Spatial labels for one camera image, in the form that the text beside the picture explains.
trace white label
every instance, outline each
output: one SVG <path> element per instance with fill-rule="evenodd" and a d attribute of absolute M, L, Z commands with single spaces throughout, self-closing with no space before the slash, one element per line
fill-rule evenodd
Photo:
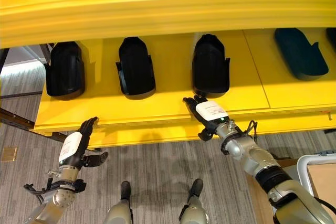
<path fill-rule="evenodd" d="M 61 162 L 62 160 L 65 160 L 66 158 L 76 153 L 81 139 L 82 134 L 79 132 L 73 132 L 72 134 L 68 135 L 64 140 L 58 162 Z"/>
<path fill-rule="evenodd" d="M 199 103 L 196 105 L 196 111 L 207 121 L 228 116 L 225 110 L 214 101 Z"/>

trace robotic arm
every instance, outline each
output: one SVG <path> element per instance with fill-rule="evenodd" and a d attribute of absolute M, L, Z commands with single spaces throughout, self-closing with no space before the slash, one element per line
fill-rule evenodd
<path fill-rule="evenodd" d="M 47 188 L 41 191 L 36 191 L 33 184 L 24 186 L 41 203 L 24 224 L 56 224 L 66 208 L 75 200 L 76 193 L 85 190 L 86 183 L 82 179 L 77 179 L 81 168 L 96 167 L 105 162 L 108 157 L 107 152 L 101 155 L 84 156 L 92 126 L 97 119 L 95 117 L 83 122 L 78 131 L 65 139 L 59 156 L 59 168 L 49 171 L 49 174 L 54 175 L 56 179 L 54 183 L 53 178 L 49 178 Z"/>
<path fill-rule="evenodd" d="M 228 114 L 214 101 L 195 96 L 183 101 L 205 129 L 198 136 L 208 141 L 213 134 L 222 140 L 222 152 L 238 160 L 244 171 L 252 175 L 267 193 L 270 203 L 277 209 L 275 224 L 333 224 L 321 204 L 296 180 L 280 167 L 273 156 L 255 143 L 257 123 L 250 122 L 242 131 Z M 248 133 L 255 129 L 254 137 Z"/>

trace cardboard box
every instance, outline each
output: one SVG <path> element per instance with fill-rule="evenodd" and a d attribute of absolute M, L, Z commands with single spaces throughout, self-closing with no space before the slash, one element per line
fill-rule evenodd
<path fill-rule="evenodd" d="M 296 165 L 297 161 L 297 159 L 277 160 L 282 168 Z M 336 164 L 310 165 L 307 168 L 315 196 L 336 206 L 336 190 L 334 187 L 334 182 L 336 181 Z M 268 201 L 267 194 L 252 176 L 246 176 L 257 223 L 274 223 L 273 210 Z M 336 223 L 335 214 L 329 208 L 325 207 L 325 209 Z"/>
<path fill-rule="evenodd" d="M 307 169 L 314 195 L 336 206 L 336 164 L 308 165 Z M 336 223 L 336 215 L 328 207 L 323 207 Z"/>

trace yellow shelf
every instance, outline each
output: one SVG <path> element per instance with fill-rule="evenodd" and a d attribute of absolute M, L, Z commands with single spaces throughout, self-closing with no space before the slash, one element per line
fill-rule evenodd
<path fill-rule="evenodd" d="M 225 45 L 230 62 L 230 90 L 215 99 L 235 115 L 269 108 L 243 31 L 213 34 Z M 194 45 L 201 34 L 146 36 L 152 56 L 156 92 L 143 100 L 129 100 L 120 90 L 116 61 L 121 38 L 86 40 L 80 43 L 85 62 L 86 90 L 80 97 L 60 101 L 44 88 L 34 131 L 76 130 L 92 116 L 100 127 L 135 126 L 188 121 L 191 116 L 182 102 L 193 96 L 191 65 Z"/>
<path fill-rule="evenodd" d="M 0 47 L 210 30 L 336 26 L 336 0 L 0 0 Z"/>
<path fill-rule="evenodd" d="M 319 48 L 329 72 L 314 81 L 300 81 L 289 71 L 274 40 L 274 29 L 245 30 L 262 86 L 272 109 L 329 105 L 336 107 L 336 51 L 325 28 L 301 28 L 309 42 Z"/>
<path fill-rule="evenodd" d="M 258 134 L 268 134 L 335 128 L 336 113 L 332 113 L 331 116 L 333 120 L 329 120 L 326 113 L 311 112 L 290 116 L 259 116 L 236 120 L 236 122 L 244 130 L 251 119 L 257 120 Z M 198 132 L 203 128 L 200 123 L 195 121 L 171 125 L 126 127 L 123 129 L 96 128 L 90 139 L 89 148 L 196 140 L 199 139 Z"/>

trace shoe-shaped object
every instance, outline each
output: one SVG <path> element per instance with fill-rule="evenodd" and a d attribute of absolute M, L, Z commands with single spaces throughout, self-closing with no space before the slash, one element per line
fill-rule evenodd
<path fill-rule="evenodd" d="M 193 185 L 190 188 L 187 202 L 189 202 L 190 198 L 193 196 L 200 197 L 202 190 L 203 190 L 203 180 L 198 178 L 193 182 Z"/>
<path fill-rule="evenodd" d="M 203 97 L 215 98 L 230 87 L 230 58 L 215 35 L 203 35 L 196 43 L 193 58 L 193 89 Z"/>
<path fill-rule="evenodd" d="M 332 44 L 332 46 L 334 47 L 335 51 L 336 51 L 336 28 L 335 27 L 329 27 L 326 29 L 327 32 L 327 38 L 330 42 L 330 44 Z"/>
<path fill-rule="evenodd" d="M 299 29 L 277 28 L 275 40 L 287 66 L 297 79 L 309 81 L 328 73 L 329 68 L 319 49 L 319 43 L 311 45 Z"/>
<path fill-rule="evenodd" d="M 121 183 L 121 196 L 120 200 L 128 200 L 131 198 L 131 184 L 128 181 Z"/>
<path fill-rule="evenodd" d="M 155 92 L 151 56 L 146 44 L 138 37 L 124 39 L 116 62 L 121 91 L 130 99 L 144 99 Z"/>
<path fill-rule="evenodd" d="M 84 63 L 81 50 L 74 42 L 57 43 L 46 69 L 47 93 L 60 100 L 74 99 L 85 91 Z"/>

